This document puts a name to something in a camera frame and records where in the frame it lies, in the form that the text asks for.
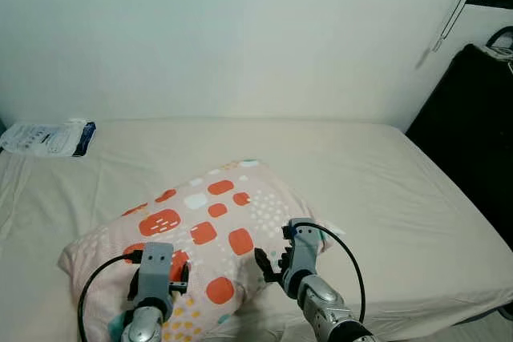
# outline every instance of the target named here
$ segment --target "black cable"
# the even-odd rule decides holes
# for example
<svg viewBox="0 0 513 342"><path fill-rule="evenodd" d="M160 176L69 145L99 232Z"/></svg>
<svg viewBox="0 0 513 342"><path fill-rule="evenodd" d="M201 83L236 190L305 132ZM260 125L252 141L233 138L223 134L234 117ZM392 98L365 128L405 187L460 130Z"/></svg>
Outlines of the black cable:
<svg viewBox="0 0 513 342"><path fill-rule="evenodd" d="M104 264L102 264L99 268L97 268L95 270L95 272L93 272L91 274L91 276L89 277L89 279L87 280L86 284L84 285L84 287L82 289L82 293L80 294L79 307L77 310L77 321L79 323L79 335L80 335L80 340L82 340L82 342L87 342L86 329L83 326L83 304L84 304L84 300L86 299L87 290L89 289L89 286L91 286L94 278L96 278L96 276L104 268L106 268L107 266L110 266L111 264L113 264L114 262L117 262L118 260L131 260L132 262L134 262L136 264L140 264L142 255L143 255L142 250L134 250L133 252L130 252L128 254L118 255L118 256L112 258L111 260L108 260Z"/></svg>
<svg viewBox="0 0 513 342"><path fill-rule="evenodd" d="M351 262L353 262L354 270L356 270L356 275L358 277L358 284L360 285L360 297L361 297L361 302L362 302L362 305L360 307L359 321L361 324L363 324L363 319L366 316L366 288L363 284L362 272L360 271L360 267L358 266L358 263L357 263L356 259L354 258L353 253L351 252L349 247L347 247L345 245L345 243L342 242L342 240L334 232L328 230L326 227L322 227L320 224L316 224L316 223L299 222L299 223L294 224L294 229L296 229L297 227L300 227L300 226L313 227L313 228L316 228L317 230L321 230L322 232L325 232L326 234L331 236L333 239L335 239L337 241L338 244L340 244L342 246L342 248L345 250L345 252L349 256L349 258L351 259Z"/></svg>

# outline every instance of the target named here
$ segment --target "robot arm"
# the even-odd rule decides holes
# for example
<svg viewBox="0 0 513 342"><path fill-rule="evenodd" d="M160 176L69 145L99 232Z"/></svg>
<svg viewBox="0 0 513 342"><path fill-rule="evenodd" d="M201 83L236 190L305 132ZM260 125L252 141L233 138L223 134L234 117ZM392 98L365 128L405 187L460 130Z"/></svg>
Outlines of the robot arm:
<svg viewBox="0 0 513 342"><path fill-rule="evenodd" d="M319 231L298 223L313 223L311 219L291 219L283 227L284 238L291 247L285 248L275 273L263 250L255 248L255 259L266 282L278 282L285 294L297 300L306 320L312 325L318 342L378 342L356 321L340 294L317 275L315 264L319 248Z"/></svg>
<svg viewBox="0 0 513 342"><path fill-rule="evenodd" d="M125 316L121 342L160 342L162 324L173 310L172 293L184 294L188 287L188 265L181 282L169 282L173 246L170 243L146 243L141 265L132 279L128 299L133 310Z"/></svg>

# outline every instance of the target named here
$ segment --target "patterned pillowcase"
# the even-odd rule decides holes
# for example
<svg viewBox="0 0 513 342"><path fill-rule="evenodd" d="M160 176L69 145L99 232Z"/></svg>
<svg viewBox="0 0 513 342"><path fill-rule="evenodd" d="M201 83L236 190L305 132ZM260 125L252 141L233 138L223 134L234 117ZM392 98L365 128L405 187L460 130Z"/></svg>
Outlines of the patterned pillowcase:
<svg viewBox="0 0 513 342"><path fill-rule="evenodd" d="M176 298L163 340L200 340L265 286L253 248L263 248L278 270L277 261L288 245L281 226L292 217L311 216L307 204L261 162L232 162L71 243L59 266L71 276L76 302L91 273L105 261L142 249L149 241L173 243L170 279L180 280L185 261L191 271L188 292ZM121 261L96 277L85 310L90 340L119 340L136 268Z"/></svg>

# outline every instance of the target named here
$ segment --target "mattress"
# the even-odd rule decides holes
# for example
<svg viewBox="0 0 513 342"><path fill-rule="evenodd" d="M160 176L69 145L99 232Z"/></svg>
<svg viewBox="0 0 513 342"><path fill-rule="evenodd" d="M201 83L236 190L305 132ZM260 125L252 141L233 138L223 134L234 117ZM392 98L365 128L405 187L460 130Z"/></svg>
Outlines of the mattress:
<svg viewBox="0 0 513 342"><path fill-rule="evenodd" d="M94 226L232 159L263 159L336 224L362 269L366 326L424 336L513 300L513 253L465 195L400 131L301 120L173 119L98 124L81 159L0 154L0 340L75 340L61 250ZM355 314L338 247L318 271ZM314 340L273 285L209 340Z"/></svg>

